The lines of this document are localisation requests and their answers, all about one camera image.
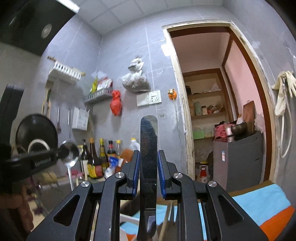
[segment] orange cloth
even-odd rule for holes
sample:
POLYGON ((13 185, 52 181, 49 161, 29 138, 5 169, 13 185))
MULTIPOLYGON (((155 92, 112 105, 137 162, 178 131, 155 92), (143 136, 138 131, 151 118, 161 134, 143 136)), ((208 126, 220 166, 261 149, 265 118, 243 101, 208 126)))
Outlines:
POLYGON ((128 237, 128 241, 131 241, 135 237, 134 234, 126 234, 126 235, 128 237))
POLYGON ((289 222, 295 209, 290 206, 274 215, 271 219, 265 221, 260 225, 260 228, 268 237, 269 241, 274 241, 279 234, 283 231, 284 227, 289 222))

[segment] cable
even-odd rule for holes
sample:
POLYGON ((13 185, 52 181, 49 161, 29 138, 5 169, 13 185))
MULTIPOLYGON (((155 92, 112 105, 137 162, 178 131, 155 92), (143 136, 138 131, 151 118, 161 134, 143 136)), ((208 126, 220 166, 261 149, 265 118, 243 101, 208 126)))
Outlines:
POLYGON ((179 120, 178 120, 178 115, 177 115, 177 106, 176 106, 175 99, 173 99, 173 101, 174 101, 174 105, 175 105, 175 114, 176 114, 177 128, 178 128, 178 133, 179 133, 180 143, 181 143, 181 158, 183 158, 183 144, 182 144, 181 132, 180 132, 179 125, 178 125, 179 120))
POLYGON ((280 152, 280 156, 281 158, 285 158, 290 146, 291 146, 291 142, 292 142, 292 134, 293 134, 293 123, 292 123, 292 115, 291 115, 291 110, 290 110, 290 106, 288 103, 288 98, 287 98, 287 93, 286 93, 286 86, 285 86, 285 82, 283 81, 283 92, 284 92, 284 97, 285 97, 285 101, 287 104, 287 109, 288 109, 288 114, 290 117, 290 125, 291 125, 291 129, 290 129, 290 138, 289 138, 289 142, 288 142, 288 146, 286 148, 285 153, 283 154, 283 138, 284 138, 284 126, 285 126, 285 116, 282 115, 282 119, 281 119, 281 141, 280 141, 280 145, 279 145, 279 152, 280 152))

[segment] wok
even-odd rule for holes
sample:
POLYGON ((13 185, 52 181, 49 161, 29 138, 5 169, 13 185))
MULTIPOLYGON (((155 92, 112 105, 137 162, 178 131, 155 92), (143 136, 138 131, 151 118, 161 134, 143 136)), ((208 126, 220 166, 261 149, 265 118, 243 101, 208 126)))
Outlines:
POLYGON ((240 124, 233 125, 230 127, 230 129, 231 129, 231 132, 234 136, 242 135, 247 131, 247 123, 242 122, 240 124))
MULTIPOLYGON (((18 153, 23 153, 23 149, 27 151, 30 143, 37 139, 43 140, 50 149, 58 146, 57 130, 51 120, 40 114, 28 115, 20 122, 15 134, 18 153)), ((45 149, 44 145, 37 142, 32 146, 31 151, 45 149)))

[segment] blue cloth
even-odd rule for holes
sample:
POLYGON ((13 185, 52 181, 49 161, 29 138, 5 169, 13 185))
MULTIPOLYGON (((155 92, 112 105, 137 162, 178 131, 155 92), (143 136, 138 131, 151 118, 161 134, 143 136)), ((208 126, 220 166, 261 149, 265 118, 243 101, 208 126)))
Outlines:
MULTIPOLYGON (((245 212, 256 222, 258 226, 291 205, 289 200, 286 198, 285 193, 276 184, 233 197, 233 199, 243 208, 243 210, 245 210, 245 212)), ((201 204, 199 203, 198 205, 202 220, 203 237, 204 240, 207 240, 201 204)), ((165 205, 156 205, 157 225, 160 225, 163 222, 166 208, 167 206, 165 205)), ((174 220, 176 220, 177 207, 175 207, 174 214, 174 220)), ((137 212, 133 217, 140 218, 140 212, 137 212)), ((121 225, 121 228, 128 234, 138 233, 138 226, 132 223, 124 223, 121 225)))
POLYGON ((233 199, 258 226, 291 205, 277 184, 233 197, 233 199))

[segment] ceiling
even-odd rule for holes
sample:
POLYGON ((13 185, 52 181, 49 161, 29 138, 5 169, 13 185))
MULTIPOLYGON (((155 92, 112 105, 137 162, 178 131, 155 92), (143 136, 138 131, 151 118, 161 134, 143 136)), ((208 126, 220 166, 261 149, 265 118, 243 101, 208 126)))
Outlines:
POLYGON ((229 33, 191 34, 172 38, 183 73, 219 68, 227 48, 229 33))
POLYGON ((78 15, 100 34, 143 15, 188 5, 216 4, 222 0, 72 0, 79 7, 78 15))

